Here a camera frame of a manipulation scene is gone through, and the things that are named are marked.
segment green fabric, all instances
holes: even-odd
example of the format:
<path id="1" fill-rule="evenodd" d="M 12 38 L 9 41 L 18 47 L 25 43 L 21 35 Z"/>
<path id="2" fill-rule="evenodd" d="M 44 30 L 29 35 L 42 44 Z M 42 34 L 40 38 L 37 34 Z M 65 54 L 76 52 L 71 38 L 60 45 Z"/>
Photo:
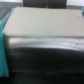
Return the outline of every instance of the green fabric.
<path id="1" fill-rule="evenodd" d="M 9 77 L 9 70 L 4 50 L 4 41 L 3 41 L 3 28 L 10 17 L 11 13 L 6 16 L 5 19 L 0 21 L 0 77 Z"/>
<path id="2" fill-rule="evenodd" d="M 83 10 L 83 16 L 84 16 L 84 7 L 83 7 L 83 9 L 82 9 L 82 10 Z"/>

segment teal surface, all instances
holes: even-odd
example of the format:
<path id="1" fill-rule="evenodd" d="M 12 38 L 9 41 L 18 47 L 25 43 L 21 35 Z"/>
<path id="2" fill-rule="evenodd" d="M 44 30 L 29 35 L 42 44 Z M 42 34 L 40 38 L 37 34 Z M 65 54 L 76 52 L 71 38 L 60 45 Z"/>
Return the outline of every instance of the teal surface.
<path id="1" fill-rule="evenodd" d="M 11 13 L 7 15 L 5 19 L 0 21 L 0 77 L 9 77 L 9 70 L 8 70 L 8 65 L 7 65 L 7 60 L 4 50 L 3 28 L 8 18 L 10 17 Z"/>
<path id="2" fill-rule="evenodd" d="M 83 9 L 82 9 L 82 10 L 83 10 L 83 16 L 84 16 L 84 7 L 83 7 Z"/>

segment gray surface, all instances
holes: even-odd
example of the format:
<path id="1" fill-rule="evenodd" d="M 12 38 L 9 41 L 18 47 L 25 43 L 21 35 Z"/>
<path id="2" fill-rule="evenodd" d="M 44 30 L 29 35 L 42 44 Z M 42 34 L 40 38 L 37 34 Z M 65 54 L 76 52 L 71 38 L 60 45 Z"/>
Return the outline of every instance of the gray surface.
<path id="1" fill-rule="evenodd" d="M 2 8 L 14 8 L 14 7 L 22 7 L 22 3 L 14 3 L 14 2 L 0 2 L 0 9 Z"/>
<path id="2" fill-rule="evenodd" d="M 82 10 L 18 7 L 3 30 L 7 36 L 84 36 Z"/>

